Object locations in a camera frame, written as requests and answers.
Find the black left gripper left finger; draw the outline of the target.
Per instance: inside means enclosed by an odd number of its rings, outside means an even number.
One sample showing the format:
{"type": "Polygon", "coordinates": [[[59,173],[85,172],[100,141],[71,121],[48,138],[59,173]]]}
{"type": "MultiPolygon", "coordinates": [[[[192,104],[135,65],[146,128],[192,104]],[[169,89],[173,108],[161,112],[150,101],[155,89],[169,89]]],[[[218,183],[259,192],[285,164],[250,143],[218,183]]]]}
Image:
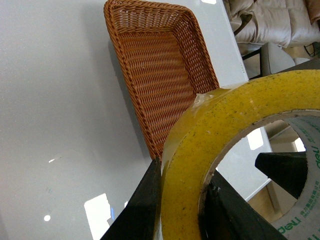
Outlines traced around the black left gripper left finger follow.
{"type": "Polygon", "coordinates": [[[128,201],[102,240],[158,240],[160,238],[161,160],[153,159],[128,201]]]}

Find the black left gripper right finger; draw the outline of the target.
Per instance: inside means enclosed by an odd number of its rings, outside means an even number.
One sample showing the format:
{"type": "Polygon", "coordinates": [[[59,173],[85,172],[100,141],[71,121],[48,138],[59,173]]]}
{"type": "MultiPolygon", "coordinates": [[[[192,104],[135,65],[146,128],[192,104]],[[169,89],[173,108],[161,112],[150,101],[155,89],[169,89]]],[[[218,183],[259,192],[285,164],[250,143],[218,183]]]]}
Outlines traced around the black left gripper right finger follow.
{"type": "MultiPolygon", "coordinates": [[[[255,167],[298,199],[305,187],[305,152],[260,153],[255,167]]],[[[202,229],[208,240],[283,240],[285,237],[262,218],[215,172],[207,188],[202,229]]]]}

